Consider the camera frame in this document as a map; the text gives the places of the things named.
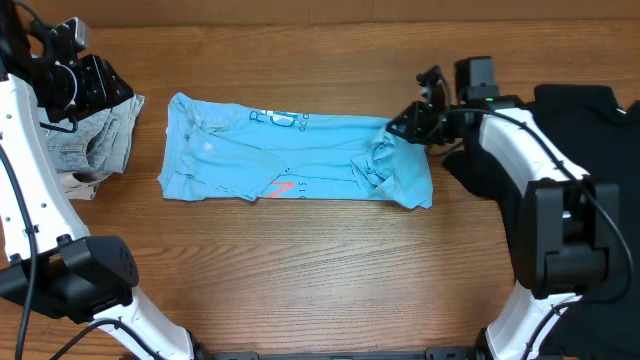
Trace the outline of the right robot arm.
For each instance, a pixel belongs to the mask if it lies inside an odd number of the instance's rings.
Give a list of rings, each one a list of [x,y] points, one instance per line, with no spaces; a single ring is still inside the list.
[[[388,125],[412,144],[459,140],[466,171],[498,175],[515,283],[500,315],[476,345],[431,347],[427,359],[536,359],[539,348],[585,292],[616,276],[632,259],[617,222],[619,188],[573,163],[537,126],[516,95],[503,95],[489,57],[455,64],[455,83],[441,68],[419,73],[422,98]]]

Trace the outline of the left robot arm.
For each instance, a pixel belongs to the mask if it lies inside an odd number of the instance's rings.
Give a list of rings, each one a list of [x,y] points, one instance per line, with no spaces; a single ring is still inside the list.
[[[134,257],[116,236],[94,236],[59,181],[43,137],[133,96],[111,65],[88,52],[77,18],[21,22],[1,5],[1,223],[9,264],[1,295],[23,316],[68,318],[101,329],[141,359],[204,359],[206,349],[144,294]]]

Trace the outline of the light blue printed t-shirt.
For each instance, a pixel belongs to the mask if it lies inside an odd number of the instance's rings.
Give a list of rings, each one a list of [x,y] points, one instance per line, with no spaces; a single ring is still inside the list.
[[[391,201],[428,209],[425,150],[388,119],[273,111],[176,94],[168,106],[166,199]]]

